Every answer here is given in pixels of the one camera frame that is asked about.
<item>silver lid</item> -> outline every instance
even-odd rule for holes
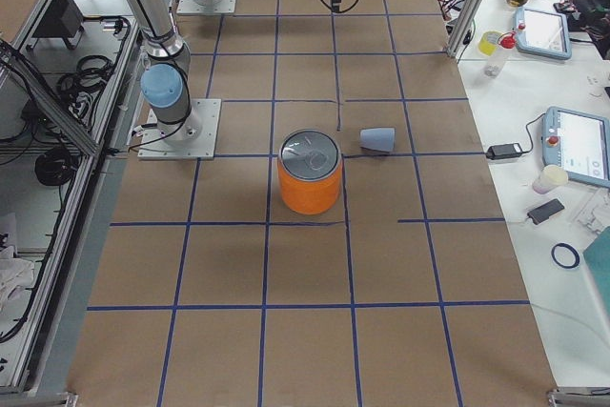
[[[336,169],[339,150],[325,133],[304,130],[293,132],[284,140],[279,157],[290,175],[316,181]]]

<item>blue joint cap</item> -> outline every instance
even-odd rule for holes
[[[149,103],[158,109],[167,109],[175,104],[184,82],[180,73],[168,64],[157,64],[142,74],[140,88]]]

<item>roll of tape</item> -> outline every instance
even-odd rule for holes
[[[500,32],[496,31],[485,32],[478,42],[478,50],[483,54],[491,56],[498,45],[498,40],[501,35]]]

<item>orange cylinder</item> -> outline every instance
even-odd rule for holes
[[[290,134],[277,157],[282,200],[299,214],[321,214],[335,204],[341,190],[343,164],[335,141],[304,130]]]

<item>white mounting plate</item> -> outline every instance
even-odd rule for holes
[[[192,99],[192,110],[201,119],[201,133],[193,140],[185,140],[180,144],[169,144],[158,140],[160,132],[157,129],[144,131],[142,143],[154,141],[139,149],[140,159],[214,159],[218,120],[220,119],[220,99]],[[149,112],[148,123],[156,123],[153,111]]]
[[[237,0],[221,0],[211,7],[205,7],[197,4],[194,0],[180,0],[176,13],[185,16],[235,13],[236,3]]]

